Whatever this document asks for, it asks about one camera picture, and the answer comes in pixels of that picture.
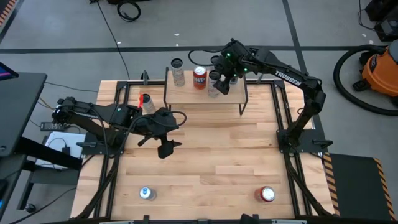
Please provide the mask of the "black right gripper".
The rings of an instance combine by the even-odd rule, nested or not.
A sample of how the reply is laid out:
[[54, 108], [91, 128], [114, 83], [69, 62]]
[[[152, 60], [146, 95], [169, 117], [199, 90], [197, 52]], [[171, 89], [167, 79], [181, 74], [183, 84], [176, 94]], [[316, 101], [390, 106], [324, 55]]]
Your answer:
[[215, 70], [224, 75], [224, 80], [218, 80], [215, 88], [224, 95], [229, 93], [230, 78], [241, 78], [243, 75], [254, 71], [252, 57], [254, 52], [240, 41], [231, 39], [221, 50], [221, 58], [215, 63]]

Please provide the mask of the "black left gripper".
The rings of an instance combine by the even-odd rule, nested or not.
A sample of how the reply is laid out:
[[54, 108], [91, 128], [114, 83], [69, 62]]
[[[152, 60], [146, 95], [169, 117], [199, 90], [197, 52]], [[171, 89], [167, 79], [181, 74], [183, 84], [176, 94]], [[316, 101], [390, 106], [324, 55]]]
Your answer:
[[174, 152], [174, 147], [182, 145], [167, 139], [167, 133], [178, 128], [176, 118], [167, 108], [160, 108], [152, 114], [142, 114], [142, 111], [135, 114], [135, 134], [144, 137], [137, 144], [142, 146], [150, 138], [160, 139], [161, 145], [157, 148], [159, 158], [168, 157]]

